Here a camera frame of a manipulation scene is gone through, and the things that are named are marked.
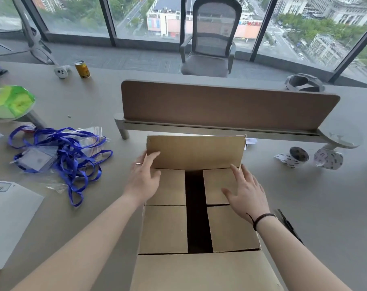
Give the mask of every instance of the lanyard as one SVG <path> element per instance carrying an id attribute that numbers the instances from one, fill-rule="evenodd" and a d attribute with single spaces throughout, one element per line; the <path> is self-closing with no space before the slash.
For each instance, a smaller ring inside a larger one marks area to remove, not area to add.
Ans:
<path id="1" fill-rule="evenodd" d="M 45 128 L 41 130 L 36 130 L 34 132 L 33 143 L 30 143 L 29 141 L 27 141 L 27 139 L 23 138 L 24 145 L 20 147 L 14 146 L 12 144 L 13 137 L 26 127 L 28 126 L 21 126 L 16 128 L 8 137 L 8 144 L 15 149 L 37 146 L 58 146 L 58 158 L 54 162 L 53 167 L 58 171 L 59 175 L 68 186 L 68 196 L 71 205 L 73 205 L 74 207 L 80 206 L 82 201 L 84 200 L 84 195 L 82 194 L 82 192 L 86 189 L 89 182 L 97 181 L 102 175 L 100 163 L 104 162 L 113 155 L 112 150 L 101 150 L 100 152 L 88 157 L 84 154 L 84 152 L 82 152 L 82 149 L 100 146 L 104 144 L 107 139 L 105 137 L 97 136 L 91 132 L 76 131 L 73 128 L 63 128 L 59 130 L 55 130 L 53 128 Z M 96 141 L 91 145 L 81 146 L 79 141 L 74 139 L 74 137 L 93 137 L 96 139 Z M 109 154 L 104 159 L 96 161 L 96 157 L 104 153 Z M 18 160 L 21 157 L 22 153 L 19 153 L 14 156 L 14 160 Z M 17 166 L 27 173 L 38 173 L 38 171 L 35 171 L 33 169 L 26 169 L 19 164 L 17 164 Z M 88 166 L 92 167 L 92 172 L 87 175 L 85 172 L 85 168 Z M 84 184 L 78 188 L 74 184 L 76 180 L 83 180 Z M 74 203 L 73 193 L 76 193 L 79 196 L 79 202 Z"/>

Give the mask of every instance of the chair seat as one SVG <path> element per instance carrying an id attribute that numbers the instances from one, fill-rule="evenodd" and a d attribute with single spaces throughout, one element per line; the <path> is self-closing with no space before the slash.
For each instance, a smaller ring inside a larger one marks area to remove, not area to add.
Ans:
<path id="1" fill-rule="evenodd" d="M 192 76 L 228 76 L 228 61 L 226 59 L 191 54 L 181 66 L 181 73 Z"/>

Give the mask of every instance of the can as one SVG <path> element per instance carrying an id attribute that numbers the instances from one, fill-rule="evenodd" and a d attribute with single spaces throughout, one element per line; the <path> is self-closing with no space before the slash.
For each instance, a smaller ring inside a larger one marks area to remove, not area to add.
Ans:
<path id="1" fill-rule="evenodd" d="M 84 60 L 80 60 L 80 61 L 75 62 L 74 66 L 75 66 L 75 69 L 77 69 L 78 74 L 80 75 L 80 77 L 82 77 L 83 79 L 90 77 L 89 69 L 86 66 L 86 63 L 84 62 Z"/>

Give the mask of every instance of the gray chair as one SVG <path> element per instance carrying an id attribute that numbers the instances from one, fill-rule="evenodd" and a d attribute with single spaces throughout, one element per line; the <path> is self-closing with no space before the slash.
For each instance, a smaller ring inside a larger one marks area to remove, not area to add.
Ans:
<path id="1" fill-rule="evenodd" d="M 241 16 L 236 0 L 196 0 L 193 4 L 193 35 L 180 46 L 181 73 L 225 78 L 231 73 L 236 46 L 232 41 Z M 192 51 L 185 58 L 185 47 Z"/>
<path id="2" fill-rule="evenodd" d="M 41 40 L 39 31 L 34 27 L 32 27 L 31 24 L 29 23 L 29 20 L 25 14 L 24 5 L 21 2 L 21 0 L 12 0 L 12 2 L 14 3 L 14 6 L 20 16 L 22 31 L 27 40 L 28 47 L 21 51 L 1 53 L 0 56 L 30 52 L 32 56 L 34 56 L 37 60 L 41 61 L 42 63 L 58 65 L 53 55 L 51 54 L 51 50 Z M 0 31 L 0 33 L 11 33 L 11 32 L 15 31 Z M 10 48 L 6 47 L 1 43 L 0 46 L 9 51 L 12 51 Z"/>

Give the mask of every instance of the bracelet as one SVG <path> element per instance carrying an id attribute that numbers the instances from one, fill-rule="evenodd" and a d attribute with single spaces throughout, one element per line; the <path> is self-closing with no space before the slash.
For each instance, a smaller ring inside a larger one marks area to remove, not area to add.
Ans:
<path id="1" fill-rule="evenodd" d="M 276 219 L 278 219 L 274 214 L 272 214 L 272 213 L 265 213 L 264 215 L 260 215 L 255 221 L 254 221 L 254 224 L 253 224 L 253 226 L 254 226 L 254 230 L 257 232 L 257 230 L 256 230 L 256 227 L 257 227 L 257 225 L 258 225 L 258 222 L 262 219 L 262 218 L 264 218 L 264 217 L 266 217 L 266 216 L 274 216 Z"/>

